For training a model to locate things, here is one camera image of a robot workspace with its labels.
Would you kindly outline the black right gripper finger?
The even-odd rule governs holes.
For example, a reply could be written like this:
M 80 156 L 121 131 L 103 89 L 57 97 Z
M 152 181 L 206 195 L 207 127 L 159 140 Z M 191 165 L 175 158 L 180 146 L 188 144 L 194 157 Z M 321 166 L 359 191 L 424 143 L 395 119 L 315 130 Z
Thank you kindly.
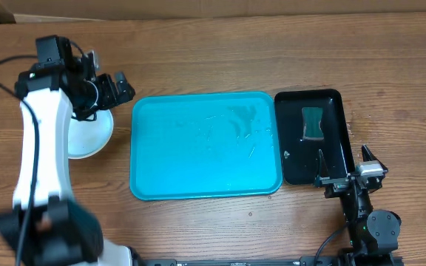
M 317 153 L 317 162 L 317 173 L 314 178 L 314 187 L 323 187 L 324 184 L 330 180 L 330 177 L 328 173 L 328 167 L 321 149 L 319 149 Z
M 361 151 L 362 151 L 362 159 L 363 159 L 364 162 L 377 161 L 381 165 L 382 168 L 385 168 L 385 165 L 383 163 L 381 163 L 380 160 L 376 156 L 373 155 L 371 150 L 366 145 L 362 145 Z

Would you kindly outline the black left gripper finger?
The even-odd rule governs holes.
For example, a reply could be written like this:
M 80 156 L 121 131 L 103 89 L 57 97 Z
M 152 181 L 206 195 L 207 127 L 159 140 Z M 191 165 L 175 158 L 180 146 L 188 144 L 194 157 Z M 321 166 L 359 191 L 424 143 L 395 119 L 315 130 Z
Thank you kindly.
M 126 77 L 123 73 L 115 73 L 115 78 L 106 74 L 104 80 L 104 107 L 115 107 L 124 99 Z
M 115 73 L 116 79 L 116 100 L 117 102 L 129 102 L 135 96 L 135 90 L 127 81 L 126 76 L 123 72 Z

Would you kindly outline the light blue plate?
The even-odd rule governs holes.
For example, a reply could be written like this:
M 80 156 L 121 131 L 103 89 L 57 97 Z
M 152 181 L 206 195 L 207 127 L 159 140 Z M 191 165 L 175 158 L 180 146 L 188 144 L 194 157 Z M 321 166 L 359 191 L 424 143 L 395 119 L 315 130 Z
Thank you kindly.
M 99 152 L 112 136 L 114 119 L 110 110 L 97 111 L 88 120 L 70 120 L 68 158 L 84 159 Z

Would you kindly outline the green white sponge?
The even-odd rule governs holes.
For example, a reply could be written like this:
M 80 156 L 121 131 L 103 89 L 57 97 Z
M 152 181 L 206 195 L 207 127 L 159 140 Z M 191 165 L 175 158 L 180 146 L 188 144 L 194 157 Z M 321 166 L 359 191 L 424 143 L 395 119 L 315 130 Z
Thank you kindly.
M 321 129 L 323 110 L 319 107 L 303 107 L 302 121 L 304 140 L 323 140 L 324 134 Z

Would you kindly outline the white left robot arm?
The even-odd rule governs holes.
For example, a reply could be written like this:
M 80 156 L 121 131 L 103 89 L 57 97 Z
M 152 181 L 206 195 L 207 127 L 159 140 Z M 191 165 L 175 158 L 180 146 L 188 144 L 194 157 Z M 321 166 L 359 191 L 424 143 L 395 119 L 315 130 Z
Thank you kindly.
M 72 120 L 130 101 L 122 74 L 97 75 L 94 55 L 40 50 L 16 81 L 21 104 L 21 169 L 11 211 L 0 212 L 0 234 L 17 265 L 139 265 L 129 246 L 104 238 L 98 219 L 73 196 L 69 170 Z

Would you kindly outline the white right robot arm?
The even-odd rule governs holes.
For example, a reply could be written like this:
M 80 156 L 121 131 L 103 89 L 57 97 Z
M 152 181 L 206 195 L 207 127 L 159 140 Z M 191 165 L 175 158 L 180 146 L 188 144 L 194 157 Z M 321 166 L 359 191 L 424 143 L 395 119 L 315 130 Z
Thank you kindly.
M 400 265 L 402 221 L 370 194 L 388 172 L 367 146 L 355 163 L 335 89 L 152 96 L 132 110 L 129 184 L 143 201 L 269 195 L 283 183 L 337 198 L 350 247 L 299 265 Z

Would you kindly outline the black rectangular tray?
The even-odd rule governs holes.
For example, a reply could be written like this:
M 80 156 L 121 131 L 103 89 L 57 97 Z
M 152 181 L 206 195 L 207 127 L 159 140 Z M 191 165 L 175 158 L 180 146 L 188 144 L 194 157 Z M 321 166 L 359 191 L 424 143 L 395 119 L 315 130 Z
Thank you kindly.
M 302 108 L 323 110 L 323 140 L 304 140 Z M 280 92 L 274 97 L 283 177 L 291 185 L 312 184 L 321 149 L 331 177 L 355 169 L 341 94 L 335 89 Z

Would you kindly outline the teal plastic tray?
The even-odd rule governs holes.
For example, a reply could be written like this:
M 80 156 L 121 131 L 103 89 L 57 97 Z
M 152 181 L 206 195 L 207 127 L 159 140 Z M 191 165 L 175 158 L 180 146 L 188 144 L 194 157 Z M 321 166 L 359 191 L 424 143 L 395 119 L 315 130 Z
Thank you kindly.
M 263 195 L 282 183 L 270 95 L 152 96 L 133 106 L 129 184 L 138 199 Z

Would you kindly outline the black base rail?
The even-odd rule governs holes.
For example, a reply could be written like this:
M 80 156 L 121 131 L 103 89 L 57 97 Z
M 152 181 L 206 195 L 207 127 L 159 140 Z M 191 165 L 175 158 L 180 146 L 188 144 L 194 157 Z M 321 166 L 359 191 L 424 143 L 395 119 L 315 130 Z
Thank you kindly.
M 134 266 L 339 266 L 347 265 L 336 256 L 321 256 L 316 262 L 314 256 L 302 256 L 299 259 L 266 260 L 197 260 L 177 261 L 175 259 L 142 259 L 138 257 Z

